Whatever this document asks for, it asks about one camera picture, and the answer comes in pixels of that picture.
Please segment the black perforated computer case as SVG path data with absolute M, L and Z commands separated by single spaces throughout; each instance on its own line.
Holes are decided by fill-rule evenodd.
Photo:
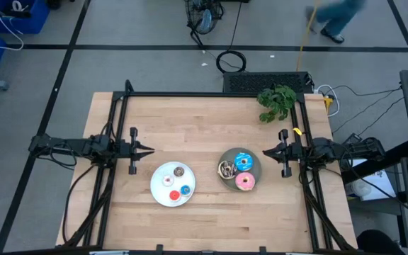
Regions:
M 223 74 L 223 91 L 258 94 L 273 85 L 290 87 L 295 93 L 310 94 L 314 82 L 308 72 L 235 72 Z

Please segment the large pink frosted donut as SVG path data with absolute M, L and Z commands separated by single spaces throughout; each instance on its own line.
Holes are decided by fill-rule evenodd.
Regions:
M 242 172 L 235 177 L 235 184 L 241 191 L 250 191 L 254 188 L 256 179 L 249 172 Z

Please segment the black desk crossbar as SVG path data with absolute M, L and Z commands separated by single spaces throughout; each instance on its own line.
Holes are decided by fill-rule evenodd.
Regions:
M 359 178 L 374 174 L 375 172 L 396 165 L 401 158 L 408 157 L 408 141 L 389 149 L 385 153 L 385 157 L 380 161 L 367 160 L 357 166 L 353 170 L 345 171 L 342 175 L 344 184 L 355 181 Z

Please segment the black floor fan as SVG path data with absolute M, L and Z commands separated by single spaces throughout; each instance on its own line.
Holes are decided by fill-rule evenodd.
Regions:
M 200 36 L 212 32 L 225 11 L 220 0 L 184 0 L 184 2 L 187 26 L 191 29 L 190 37 L 200 49 L 203 49 Z

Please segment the person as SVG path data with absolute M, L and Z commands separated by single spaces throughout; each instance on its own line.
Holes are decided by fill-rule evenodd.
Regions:
M 389 236 L 380 230 L 365 230 L 357 236 L 356 240 L 358 248 L 365 252 L 389 255 L 406 255 Z
M 367 0 L 340 0 L 325 6 L 305 8 L 305 17 L 311 22 L 310 28 L 316 24 L 322 25 L 321 35 L 337 44 L 342 44 L 345 39 L 342 30 L 363 9 Z

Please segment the large chocolate sprinkled donut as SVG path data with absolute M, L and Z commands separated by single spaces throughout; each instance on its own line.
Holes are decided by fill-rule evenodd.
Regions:
M 232 161 L 221 161 L 217 172 L 222 179 L 232 179 L 237 174 L 237 168 Z

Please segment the grey round plate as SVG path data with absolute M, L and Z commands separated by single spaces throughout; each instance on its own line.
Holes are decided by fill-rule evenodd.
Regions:
M 257 184 L 259 182 L 259 179 L 260 179 L 261 173 L 262 173 L 261 162 L 259 161 L 259 159 L 257 158 L 257 156 L 253 152 L 251 152 L 251 151 L 249 151 L 247 149 L 244 149 L 244 148 L 241 148 L 241 147 L 229 149 L 228 151 L 226 151 L 221 156 L 217 167 L 219 166 L 220 162 L 224 161 L 224 160 L 231 161 L 231 162 L 234 163 L 234 158 L 240 152 L 249 153 L 253 157 L 254 165 L 249 171 L 238 171 L 237 170 L 236 176 L 238 174 L 242 173 L 242 172 L 249 172 L 250 174 L 252 174 L 255 177 L 256 184 Z M 231 188 L 232 190 L 241 191 L 236 187 L 236 184 L 235 184 L 235 177 L 236 176 L 234 178 L 231 178 L 231 179 L 223 179 L 223 178 L 220 177 L 220 175 L 218 173 L 217 173 L 217 175 L 220 178 L 220 180 L 226 185 L 226 187 Z

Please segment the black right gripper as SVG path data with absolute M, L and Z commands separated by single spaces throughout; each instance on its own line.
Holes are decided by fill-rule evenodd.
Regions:
M 293 142 L 291 144 L 287 143 L 288 131 L 286 129 L 281 130 L 278 133 L 278 136 L 280 138 L 279 146 L 276 146 L 272 149 L 263 150 L 263 153 L 265 153 L 265 156 L 272 158 L 277 162 L 280 161 L 280 163 L 283 164 L 281 176 L 283 178 L 288 178 L 292 176 L 292 170 L 289 167 L 289 161 L 292 160 L 298 162 L 304 159 L 304 148 L 300 142 Z

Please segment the green potted plant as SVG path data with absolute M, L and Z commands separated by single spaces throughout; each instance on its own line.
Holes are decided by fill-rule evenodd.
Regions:
M 285 120 L 297 100 L 296 93 L 289 87 L 274 84 L 269 89 L 264 89 L 256 97 L 257 102 L 267 109 L 259 115 L 263 123 L 271 123 L 274 120 Z

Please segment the white round plate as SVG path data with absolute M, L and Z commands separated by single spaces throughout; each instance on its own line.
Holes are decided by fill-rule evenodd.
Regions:
M 184 175 L 180 178 L 174 176 L 174 169 L 178 166 L 185 169 Z M 162 184 L 162 179 L 165 175 L 171 175 L 174 177 L 174 184 L 172 186 L 166 187 Z M 171 201 L 169 198 L 169 193 L 172 190 L 180 191 L 183 185 L 188 185 L 191 187 L 191 194 L 189 196 L 181 196 L 181 199 L 179 201 Z M 177 161 L 170 161 L 159 166 L 153 173 L 150 181 L 150 191 L 153 198 L 159 204 L 170 208 L 185 204 L 192 197 L 195 189 L 196 178 L 193 171 L 184 163 Z

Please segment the large blue frosted donut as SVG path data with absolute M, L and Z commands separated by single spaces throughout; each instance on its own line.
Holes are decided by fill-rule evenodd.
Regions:
M 254 165 L 254 160 L 249 153 L 240 152 L 234 158 L 234 165 L 238 171 L 249 171 Z

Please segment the black aluminium table frame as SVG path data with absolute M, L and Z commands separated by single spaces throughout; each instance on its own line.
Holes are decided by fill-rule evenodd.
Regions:
M 299 166 L 284 178 L 282 167 L 264 156 L 275 147 L 278 132 L 291 130 L 291 120 L 263 124 L 262 107 L 253 96 L 224 93 L 132 94 L 125 126 L 138 129 L 139 140 L 155 152 L 128 172 L 121 159 L 113 192 L 86 234 L 86 244 L 105 249 L 167 251 L 307 252 L 336 248 L 336 242 L 310 214 Z M 258 156 L 262 173 L 252 191 L 225 187 L 217 175 L 220 157 L 242 147 Z M 150 191 L 154 171 L 167 162 L 182 162 L 195 174 L 196 187 L 183 205 L 160 205 Z

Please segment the white paper sheet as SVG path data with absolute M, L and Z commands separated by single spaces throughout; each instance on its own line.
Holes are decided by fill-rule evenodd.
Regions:
M 381 200 L 396 196 L 384 169 L 346 184 L 345 192 L 349 200 L 359 199 L 360 201 Z

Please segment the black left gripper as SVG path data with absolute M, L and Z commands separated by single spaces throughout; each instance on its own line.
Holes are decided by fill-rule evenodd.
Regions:
M 131 127 L 130 128 L 130 142 L 126 142 L 125 140 L 121 140 L 119 145 L 115 148 L 114 157 L 116 159 L 129 159 L 130 165 L 128 167 L 129 174 L 136 174 L 137 167 L 136 162 L 139 161 L 141 158 L 153 154 L 154 151 L 151 152 L 140 152 L 137 153 L 137 143 L 138 149 L 144 150 L 154 150 L 154 148 L 144 146 L 140 142 L 137 141 L 137 128 Z

